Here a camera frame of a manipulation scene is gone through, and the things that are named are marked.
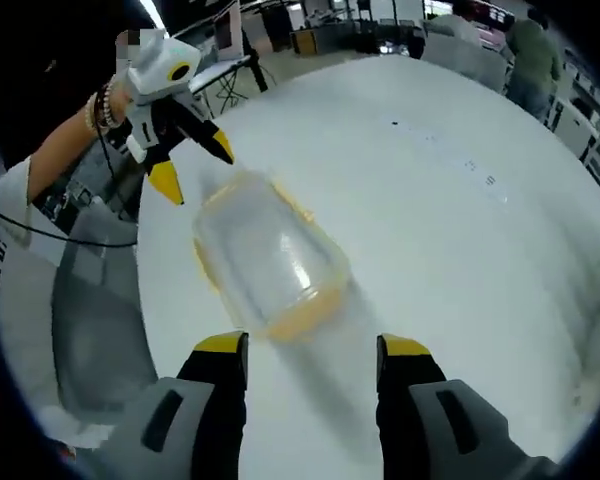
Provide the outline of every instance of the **person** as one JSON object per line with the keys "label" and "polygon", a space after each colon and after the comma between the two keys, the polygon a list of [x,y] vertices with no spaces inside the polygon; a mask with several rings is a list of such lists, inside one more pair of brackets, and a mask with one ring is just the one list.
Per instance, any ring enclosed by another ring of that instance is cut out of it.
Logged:
{"label": "person", "polygon": [[[31,155],[0,176],[1,215],[30,226],[32,201],[96,140],[96,123],[106,131],[124,121],[130,102],[124,86],[112,79],[106,91],[106,97],[91,95]],[[28,250],[31,236],[0,218],[0,345],[21,396],[36,412],[60,402],[51,337],[55,266]]]}
{"label": "person", "polygon": [[453,4],[453,13],[450,15],[440,15],[431,20],[431,25],[439,27],[448,27],[453,36],[469,42],[478,47],[482,47],[480,31],[471,22],[475,19],[475,10],[468,0],[457,0]]}
{"label": "person", "polygon": [[535,8],[529,9],[528,17],[507,32],[507,46],[515,56],[507,98],[543,121],[549,110],[552,80],[560,79],[562,62],[546,33],[547,18]]}

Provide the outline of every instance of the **white cloth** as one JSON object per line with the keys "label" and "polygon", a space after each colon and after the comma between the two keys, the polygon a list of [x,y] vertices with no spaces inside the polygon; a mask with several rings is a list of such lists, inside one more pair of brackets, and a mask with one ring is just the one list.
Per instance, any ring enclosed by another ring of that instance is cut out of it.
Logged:
{"label": "white cloth", "polygon": [[441,15],[431,20],[430,23],[440,27],[448,27],[453,32],[454,37],[482,47],[480,31],[471,22],[458,15]]}
{"label": "white cloth", "polygon": [[[0,176],[0,213],[24,225],[30,225],[34,208],[27,203],[29,165],[27,158]],[[45,433],[70,445],[95,447],[106,438],[110,427],[81,425],[60,406],[51,336],[56,267],[28,250],[30,240],[31,232],[0,219],[2,351],[18,389]]]}

